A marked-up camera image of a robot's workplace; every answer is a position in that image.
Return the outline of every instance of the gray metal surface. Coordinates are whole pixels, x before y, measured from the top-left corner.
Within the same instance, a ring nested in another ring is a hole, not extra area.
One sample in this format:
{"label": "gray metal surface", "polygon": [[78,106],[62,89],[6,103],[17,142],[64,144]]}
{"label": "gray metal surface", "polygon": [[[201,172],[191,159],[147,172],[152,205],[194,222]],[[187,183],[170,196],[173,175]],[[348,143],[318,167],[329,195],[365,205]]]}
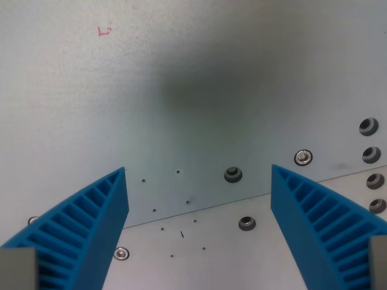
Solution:
{"label": "gray metal surface", "polygon": [[[387,167],[322,184],[368,208],[374,199],[387,198],[387,185],[366,186],[373,173],[387,175]],[[256,221],[252,231],[239,229],[245,216]],[[387,220],[387,211],[378,216]],[[131,256],[113,259],[103,290],[306,290],[270,209],[270,195],[125,228],[119,245]]]}
{"label": "gray metal surface", "polygon": [[273,163],[318,181],[387,164],[386,1],[0,5],[3,239],[120,166],[128,227],[268,193]]}
{"label": "gray metal surface", "polygon": [[[0,249],[0,289],[39,290],[36,251],[34,248]],[[41,283],[41,286],[52,286]]]}

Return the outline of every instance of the screw hole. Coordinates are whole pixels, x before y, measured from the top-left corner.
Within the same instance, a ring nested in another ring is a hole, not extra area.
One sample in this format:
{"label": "screw hole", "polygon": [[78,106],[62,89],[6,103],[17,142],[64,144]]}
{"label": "screw hole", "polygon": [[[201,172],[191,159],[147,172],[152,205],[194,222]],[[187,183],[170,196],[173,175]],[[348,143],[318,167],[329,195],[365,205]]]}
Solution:
{"label": "screw hole", "polygon": [[379,127],[378,121],[375,118],[367,118],[360,123],[359,132],[363,136],[371,136]]}
{"label": "screw hole", "polygon": [[245,216],[239,220],[238,225],[242,231],[251,231],[255,228],[256,222],[251,216]]}
{"label": "screw hole", "polygon": [[363,156],[370,156],[372,154],[372,148],[365,149]]}
{"label": "screw hole", "polygon": [[364,162],[372,164],[379,160],[381,154],[382,152],[378,147],[369,147],[364,150],[362,158]]}
{"label": "screw hole", "polygon": [[376,174],[372,174],[369,178],[367,178],[368,182],[373,182],[376,179]]}
{"label": "screw hole", "polygon": [[385,183],[385,177],[380,173],[375,173],[367,178],[366,185],[369,189],[378,189]]}
{"label": "screw hole", "polygon": [[362,121],[362,122],[360,123],[360,127],[359,127],[359,128],[365,129],[365,128],[367,128],[368,126],[369,126],[369,119],[365,119],[364,121]]}
{"label": "screw hole", "polygon": [[369,204],[369,211],[372,213],[381,213],[386,209],[386,201],[384,199],[378,198],[372,201],[372,203]]}
{"label": "screw hole", "polygon": [[235,166],[229,167],[224,172],[224,179],[229,183],[236,183],[242,179],[242,170]]}

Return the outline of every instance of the screw head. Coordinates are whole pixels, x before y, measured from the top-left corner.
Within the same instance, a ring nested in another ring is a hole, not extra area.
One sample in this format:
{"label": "screw head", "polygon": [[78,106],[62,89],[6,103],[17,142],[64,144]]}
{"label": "screw head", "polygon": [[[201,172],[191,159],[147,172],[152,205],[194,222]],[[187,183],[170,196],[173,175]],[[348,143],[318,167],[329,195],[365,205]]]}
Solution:
{"label": "screw head", "polygon": [[297,151],[297,153],[294,156],[294,161],[298,166],[308,165],[309,163],[311,163],[312,159],[313,159],[312,152],[306,149]]}
{"label": "screw head", "polygon": [[235,166],[229,167],[227,168],[226,172],[228,175],[236,175],[236,173],[238,172],[238,168]]}
{"label": "screw head", "polygon": [[124,261],[127,258],[129,258],[129,251],[128,249],[120,246],[114,251],[114,257],[119,261]]}
{"label": "screw head", "polygon": [[31,223],[33,223],[34,221],[36,221],[38,219],[37,216],[32,216],[28,219],[28,225],[30,225]]}

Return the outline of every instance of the dark hole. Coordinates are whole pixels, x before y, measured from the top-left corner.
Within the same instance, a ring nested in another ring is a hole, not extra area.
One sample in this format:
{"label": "dark hole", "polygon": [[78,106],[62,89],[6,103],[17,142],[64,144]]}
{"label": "dark hole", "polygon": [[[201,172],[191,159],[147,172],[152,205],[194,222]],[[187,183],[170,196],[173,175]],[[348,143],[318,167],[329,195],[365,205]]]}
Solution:
{"label": "dark hole", "polygon": [[375,200],[372,201],[372,203],[370,203],[369,205],[372,206],[372,207],[374,207],[375,205],[377,205],[377,203],[378,203],[378,200],[375,199]]}
{"label": "dark hole", "polygon": [[241,221],[244,223],[244,224],[247,224],[248,222],[251,222],[252,219],[250,216],[245,216],[243,218],[241,218]]}
{"label": "dark hole", "polygon": [[368,182],[373,182],[373,181],[375,181],[375,179],[376,179],[376,174],[372,174],[372,175],[367,179],[367,181],[368,181]]}
{"label": "dark hole", "polygon": [[370,156],[372,154],[372,147],[365,149],[363,156]]}
{"label": "dark hole", "polygon": [[369,119],[365,119],[364,121],[361,122],[360,128],[361,129],[366,129],[369,126]]}

